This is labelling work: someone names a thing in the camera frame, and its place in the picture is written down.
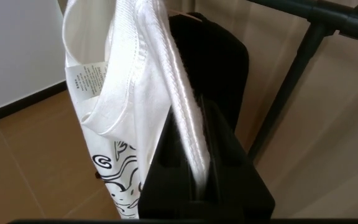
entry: tile grout line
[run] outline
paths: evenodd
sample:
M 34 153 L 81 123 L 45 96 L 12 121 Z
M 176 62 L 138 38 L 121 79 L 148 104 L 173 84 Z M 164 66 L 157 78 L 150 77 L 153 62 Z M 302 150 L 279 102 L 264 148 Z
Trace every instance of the tile grout line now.
M 88 198 L 86 198 L 83 202 L 81 202 L 79 205 L 77 205 L 75 208 L 71 209 L 66 215 L 63 216 L 63 218 L 67 218 L 69 215 L 77 211 L 79 208 L 81 208 L 84 204 L 89 202 L 92 198 L 94 198 L 100 191 L 102 191 L 105 188 L 105 186 L 102 186 L 100 189 L 96 190 L 93 194 L 91 194 Z
M 31 186 L 30 186 L 30 184 L 29 184 L 29 181 L 28 181 L 27 178 L 25 177 L 25 175 L 24 175 L 24 173 L 23 173 L 23 170 L 22 170 L 22 168 L 21 168 L 20 165 L 19 165 L 19 162 L 18 162 L 18 161 L 16 160 L 16 158 L 14 157 L 14 155 L 13 155 L 13 153 L 12 153 L 12 150 L 11 150 L 11 147 L 10 147 L 9 144 L 7 143 L 5 136 L 4 136 L 4 134 L 2 133 L 2 131 L 1 131 L 1 128 L 0 128 L 0 135 L 1 135 L 2 139 L 4 140 L 4 144 L 6 145 L 6 147 L 8 148 L 8 151 L 9 151 L 8 153 L 11 155 L 11 157 L 12 157 L 12 159 L 13 159 L 13 161 L 14 161 L 16 167 L 17 167 L 17 169 L 19 170 L 19 173 L 20 173 L 20 175 L 22 176 L 24 183 L 26 184 L 28 190 L 30 191 L 32 198 L 35 200 L 35 204 L 37 204 L 38 209 L 40 210 L 42 217 L 43 217 L 43 218 L 46 218 L 45 212 L 44 212 L 44 210 L 42 209 L 41 204 L 39 203 L 37 197 L 35 196 L 35 193 L 34 193 L 34 191 L 32 190 L 32 188 L 31 188 Z

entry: black baseboard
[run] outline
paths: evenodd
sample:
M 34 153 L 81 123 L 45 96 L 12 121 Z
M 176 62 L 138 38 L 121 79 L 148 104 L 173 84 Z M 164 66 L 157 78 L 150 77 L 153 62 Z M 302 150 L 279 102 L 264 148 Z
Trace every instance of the black baseboard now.
M 16 113 L 19 110 L 22 110 L 28 106 L 36 104 L 46 98 L 49 98 L 65 90 L 67 90 L 67 85 L 66 85 L 66 81 L 63 81 L 61 83 L 57 83 L 54 86 L 41 90 L 37 93 L 34 93 L 33 95 L 27 96 L 21 100 L 3 106 L 0 108 L 0 119 L 9 116 L 13 113 Z

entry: beige curtain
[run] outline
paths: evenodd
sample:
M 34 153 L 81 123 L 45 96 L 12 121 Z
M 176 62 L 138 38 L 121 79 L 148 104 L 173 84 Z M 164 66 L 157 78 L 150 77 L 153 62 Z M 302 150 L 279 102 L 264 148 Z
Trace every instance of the beige curtain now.
M 176 0 L 170 4 L 181 6 Z M 197 0 L 196 11 L 231 31 L 249 50 L 236 130 L 247 150 L 308 23 L 245 0 Z M 256 166 L 276 200 L 274 217 L 358 218 L 358 41 L 337 34 L 326 38 Z

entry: wall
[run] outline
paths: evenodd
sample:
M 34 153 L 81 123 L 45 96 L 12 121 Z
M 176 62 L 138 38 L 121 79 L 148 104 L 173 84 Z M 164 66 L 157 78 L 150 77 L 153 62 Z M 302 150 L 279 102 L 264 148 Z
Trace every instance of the wall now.
M 64 80 L 56 1 L 0 0 L 0 107 Z
M 245 0 L 198 0 L 196 11 L 248 48 L 236 129 L 248 150 L 308 23 Z M 275 197 L 274 217 L 358 217 L 358 41 L 340 35 L 324 41 L 256 166 Z

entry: printed graphic on shirt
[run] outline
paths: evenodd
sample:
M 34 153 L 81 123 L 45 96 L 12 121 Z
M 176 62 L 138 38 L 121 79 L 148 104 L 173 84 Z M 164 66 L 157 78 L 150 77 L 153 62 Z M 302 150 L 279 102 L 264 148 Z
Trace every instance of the printed graphic on shirt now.
M 107 62 L 66 68 L 67 87 L 75 102 L 99 96 L 108 68 Z
M 92 156 L 92 160 L 121 217 L 138 218 L 137 204 L 142 184 L 138 174 L 136 149 L 123 141 L 114 141 L 113 146 L 114 158 L 96 154 Z

